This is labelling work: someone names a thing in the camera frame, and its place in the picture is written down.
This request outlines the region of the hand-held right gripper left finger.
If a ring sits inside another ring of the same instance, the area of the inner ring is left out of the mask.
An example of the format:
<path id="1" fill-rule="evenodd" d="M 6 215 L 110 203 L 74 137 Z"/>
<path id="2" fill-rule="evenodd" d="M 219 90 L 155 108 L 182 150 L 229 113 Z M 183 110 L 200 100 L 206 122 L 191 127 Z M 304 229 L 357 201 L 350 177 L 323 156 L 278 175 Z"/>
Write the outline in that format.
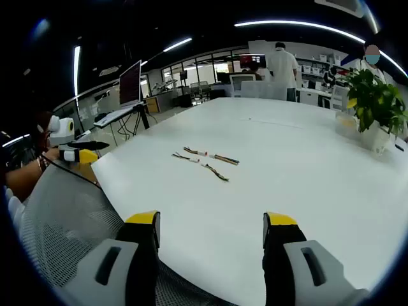
<path id="1" fill-rule="evenodd" d="M 159 273 L 160 212 L 128 218 L 77 265 L 62 287 L 65 305 L 155 305 Z"/>

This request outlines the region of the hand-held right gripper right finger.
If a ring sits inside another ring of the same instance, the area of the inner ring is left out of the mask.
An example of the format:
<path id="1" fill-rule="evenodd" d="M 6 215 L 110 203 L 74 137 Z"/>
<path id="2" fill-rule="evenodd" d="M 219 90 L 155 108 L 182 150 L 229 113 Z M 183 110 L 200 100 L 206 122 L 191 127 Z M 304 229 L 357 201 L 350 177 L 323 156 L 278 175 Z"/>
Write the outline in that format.
<path id="1" fill-rule="evenodd" d="M 344 275 L 343 264 L 306 239 L 288 215 L 263 214 L 266 305 L 359 305 L 369 295 Z"/>

